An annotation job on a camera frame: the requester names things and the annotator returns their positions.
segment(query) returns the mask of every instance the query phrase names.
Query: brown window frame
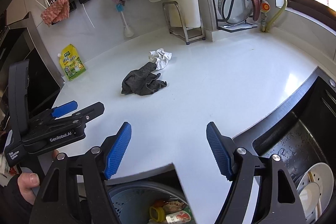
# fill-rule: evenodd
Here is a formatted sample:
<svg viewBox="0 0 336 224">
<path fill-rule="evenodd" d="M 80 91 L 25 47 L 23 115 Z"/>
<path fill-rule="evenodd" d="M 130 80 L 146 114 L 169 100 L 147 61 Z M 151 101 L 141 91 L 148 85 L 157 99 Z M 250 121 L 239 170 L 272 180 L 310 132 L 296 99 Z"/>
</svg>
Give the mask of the brown window frame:
<svg viewBox="0 0 336 224">
<path fill-rule="evenodd" d="M 316 0 L 288 0 L 288 7 L 309 15 L 336 31 L 336 12 Z"/>
</svg>

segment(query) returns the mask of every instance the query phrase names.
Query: human hand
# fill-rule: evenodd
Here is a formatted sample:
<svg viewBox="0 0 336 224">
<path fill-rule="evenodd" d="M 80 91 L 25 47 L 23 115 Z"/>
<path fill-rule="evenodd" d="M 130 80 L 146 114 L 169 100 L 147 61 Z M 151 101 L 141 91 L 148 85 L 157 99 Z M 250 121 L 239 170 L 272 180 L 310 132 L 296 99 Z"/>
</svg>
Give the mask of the human hand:
<svg viewBox="0 0 336 224">
<path fill-rule="evenodd" d="M 22 173 L 17 179 L 17 184 L 25 201 L 34 205 L 36 196 L 34 195 L 32 188 L 40 185 L 38 175 L 35 173 Z"/>
</svg>

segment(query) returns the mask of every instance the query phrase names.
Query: silver screw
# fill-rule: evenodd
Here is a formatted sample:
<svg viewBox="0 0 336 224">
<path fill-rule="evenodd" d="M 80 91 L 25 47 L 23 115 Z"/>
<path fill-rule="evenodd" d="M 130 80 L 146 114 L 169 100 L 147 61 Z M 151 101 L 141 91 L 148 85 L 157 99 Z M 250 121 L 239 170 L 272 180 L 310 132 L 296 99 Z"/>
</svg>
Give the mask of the silver screw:
<svg viewBox="0 0 336 224">
<path fill-rule="evenodd" d="M 329 80 L 330 85 L 332 85 L 334 88 L 336 88 L 336 83 L 334 80 L 330 79 Z"/>
<path fill-rule="evenodd" d="M 280 158 L 280 156 L 279 156 L 278 154 L 273 154 L 273 155 L 272 155 L 272 158 L 273 158 L 275 161 L 280 161 L 280 160 L 281 160 L 281 158 Z"/>
<path fill-rule="evenodd" d="M 64 153 L 59 153 L 56 157 L 58 160 L 62 160 L 65 158 L 65 154 Z"/>
<path fill-rule="evenodd" d="M 245 148 L 242 148 L 242 147 L 239 147 L 239 148 L 237 149 L 237 152 L 238 152 L 239 154 L 241 154 L 241 155 L 245 155 L 245 154 L 246 154 L 246 149 L 245 149 Z"/>
<path fill-rule="evenodd" d="M 91 148 L 91 153 L 92 154 L 98 154 L 100 152 L 100 147 L 99 146 L 95 146 L 93 148 Z"/>
</svg>

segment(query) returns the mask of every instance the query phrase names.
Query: white cloth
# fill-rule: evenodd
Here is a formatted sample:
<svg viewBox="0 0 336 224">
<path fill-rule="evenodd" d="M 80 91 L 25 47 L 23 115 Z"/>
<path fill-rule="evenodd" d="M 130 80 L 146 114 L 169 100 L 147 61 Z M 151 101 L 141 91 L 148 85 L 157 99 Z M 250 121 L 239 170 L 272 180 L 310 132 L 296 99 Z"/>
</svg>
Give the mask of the white cloth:
<svg viewBox="0 0 336 224">
<path fill-rule="evenodd" d="M 171 52 L 165 52 L 162 48 L 157 51 L 149 52 L 149 60 L 156 64 L 156 69 L 163 69 L 168 65 L 169 60 L 171 59 Z"/>
</svg>

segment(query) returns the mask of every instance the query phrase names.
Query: sink basin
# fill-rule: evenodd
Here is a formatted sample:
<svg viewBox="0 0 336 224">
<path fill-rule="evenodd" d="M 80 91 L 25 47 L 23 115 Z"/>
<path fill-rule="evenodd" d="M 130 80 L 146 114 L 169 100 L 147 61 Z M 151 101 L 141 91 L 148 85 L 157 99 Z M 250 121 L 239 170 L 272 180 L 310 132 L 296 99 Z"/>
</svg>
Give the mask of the sink basin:
<svg viewBox="0 0 336 224">
<path fill-rule="evenodd" d="M 321 69 L 316 70 L 282 105 L 234 138 L 252 154 L 278 154 L 295 185 L 314 164 L 328 164 L 336 175 L 336 88 Z M 336 190 L 316 223 L 336 219 Z"/>
</svg>

